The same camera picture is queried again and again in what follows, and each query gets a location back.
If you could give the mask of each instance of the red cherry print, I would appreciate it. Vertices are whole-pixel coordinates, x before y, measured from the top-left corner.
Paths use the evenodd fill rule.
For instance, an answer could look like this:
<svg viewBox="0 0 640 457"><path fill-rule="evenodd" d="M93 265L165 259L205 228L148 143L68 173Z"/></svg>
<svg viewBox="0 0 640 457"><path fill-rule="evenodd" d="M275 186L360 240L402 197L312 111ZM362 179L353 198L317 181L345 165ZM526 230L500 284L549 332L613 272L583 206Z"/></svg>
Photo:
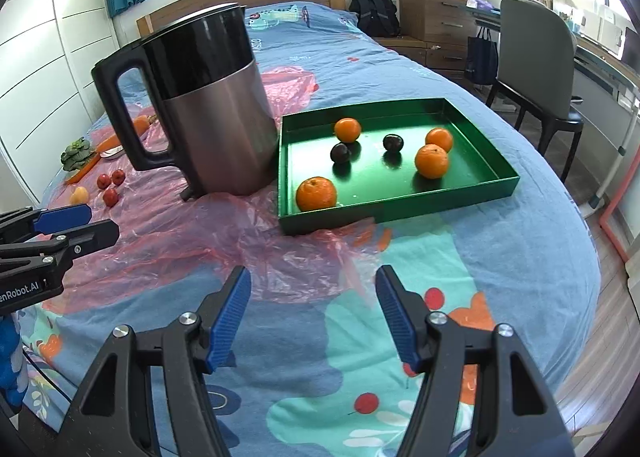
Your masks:
<svg viewBox="0 0 640 457"><path fill-rule="evenodd" d="M424 302L432 311L438 311L442 309L444 305L444 294L437 287L431 287L431 289L424 293Z"/></svg>
<svg viewBox="0 0 640 457"><path fill-rule="evenodd" d="M361 393L353 404L353 409L359 413L375 412L380 404L377 395L371 392Z"/></svg>
<svg viewBox="0 0 640 457"><path fill-rule="evenodd" d="M411 366L409 365L409 363L403 363L402 364L402 370L404 370L404 373L409 377L415 377L415 376L418 375L414 371L411 370Z"/></svg>

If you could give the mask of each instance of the black tote bag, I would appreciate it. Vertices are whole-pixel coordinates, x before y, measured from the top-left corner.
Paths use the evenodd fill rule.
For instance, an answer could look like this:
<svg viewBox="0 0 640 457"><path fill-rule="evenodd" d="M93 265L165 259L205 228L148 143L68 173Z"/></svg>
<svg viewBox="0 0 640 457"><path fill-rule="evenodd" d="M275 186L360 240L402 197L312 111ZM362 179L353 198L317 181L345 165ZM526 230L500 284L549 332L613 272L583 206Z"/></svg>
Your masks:
<svg viewBox="0 0 640 457"><path fill-rule="evenodd" d="M465 78L476 85L493 85L498 75L498 45L486 27L468 38Z"/></svg>

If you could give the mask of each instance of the gray chair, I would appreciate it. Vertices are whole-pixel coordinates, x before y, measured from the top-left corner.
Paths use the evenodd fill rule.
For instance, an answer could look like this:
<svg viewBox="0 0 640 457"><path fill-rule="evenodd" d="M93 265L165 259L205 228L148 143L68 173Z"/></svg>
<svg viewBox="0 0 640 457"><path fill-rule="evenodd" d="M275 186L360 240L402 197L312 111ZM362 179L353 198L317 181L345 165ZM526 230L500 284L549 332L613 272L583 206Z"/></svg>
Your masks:
<svg viewBox="0 0 640 457"><path fill-rule="evenodd" d="M560 180L564 182L582 134L582 116L573 104L575 36L553 11L531 0L502 0L498 77L486 100L491 108L498 92L520 106L515 129L525 112L542 122L538 144L544 155L558 130L574 133Z"/></svg>

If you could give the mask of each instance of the bed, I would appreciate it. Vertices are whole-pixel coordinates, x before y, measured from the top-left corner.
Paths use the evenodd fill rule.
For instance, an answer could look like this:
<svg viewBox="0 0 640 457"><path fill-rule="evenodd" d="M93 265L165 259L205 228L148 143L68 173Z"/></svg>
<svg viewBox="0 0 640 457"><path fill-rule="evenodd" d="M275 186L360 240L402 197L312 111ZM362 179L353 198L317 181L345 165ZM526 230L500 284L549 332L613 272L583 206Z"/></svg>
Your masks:
<svg viewBox="0 0 640 457"><path fill-rule="evenodd" d="M149 33L224 1L183 0L138 26ZM101 161L86 179L90 204L94 220L120 225L120 240L76 261L60 297L21 313L23 342L47 375L72 395L114 326L167 325L242 263L252 272L252 299L227 360L206 379L232 455L393 456L422 378L399 360L372 298L373 273L389 263L408 289L462 325L512 324L555 390L586 341L600 272L586 224L542 157L473 95L361 33L344 0L237 1L252 2L246 24L276 121L339 104L447 98L520 183L498 201L293 238L278 230L274 184L247 198L183 203L177 169L135 172L125 156ZM137 72L120 87L132 115L153 113ZM94 141L107 133L106 117L88 131ZM158 123L144 141L153 150L166 145ZM92 182L116 168L127 181L109 210ZM70 191L58 176L47 204L66 204ZM162 451L174 455L161 371L153 376ZM465 449L475 379L465 368L453 456ZM60 427L67 403L33 369L25 402Z"/></svg>

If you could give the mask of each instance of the blue bedsheet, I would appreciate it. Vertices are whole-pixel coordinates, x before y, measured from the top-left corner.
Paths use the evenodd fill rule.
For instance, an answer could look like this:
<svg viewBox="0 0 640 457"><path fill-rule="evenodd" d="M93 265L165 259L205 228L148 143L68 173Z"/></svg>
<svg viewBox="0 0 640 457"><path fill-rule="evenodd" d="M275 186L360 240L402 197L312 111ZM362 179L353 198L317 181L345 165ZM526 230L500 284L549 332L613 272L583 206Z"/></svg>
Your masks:
<svg viewBox="0 0 640 457"><path fill-rule="evenodd" d="M464 325L511 323L555 390L584 347L600 272L587 226L542 157L481 101L380 47L348 13L296 2L249 9L246 23L262 72L296 66L315 76L318 90L309 109L447 98L508 159L521 177L513 196L383 224L391 241L380 262L392 264L408 289ZM135 72L121 87L127 102L148 103ZM158 289L62 316L32 307L21 319L23 341L37 352L52 333L63 340L47 372L73 394L114 325L166 325L193 310L225 276L214 271L212 278L203 268ZM207 388L234 457L395 455L420 377L399 362L380 308L355 291L308 303L252 300L231 356L207 377ZM474 387L469 372L467 399ZM154 377L154 395L162 397L159 373ZM66 404L35 375L26 403L59 428ZM471 403L463 390L459 435L468 429ZM170 455L175 445L162 406L157 421ZM463 448L453 445L452 455Z"/></svg>

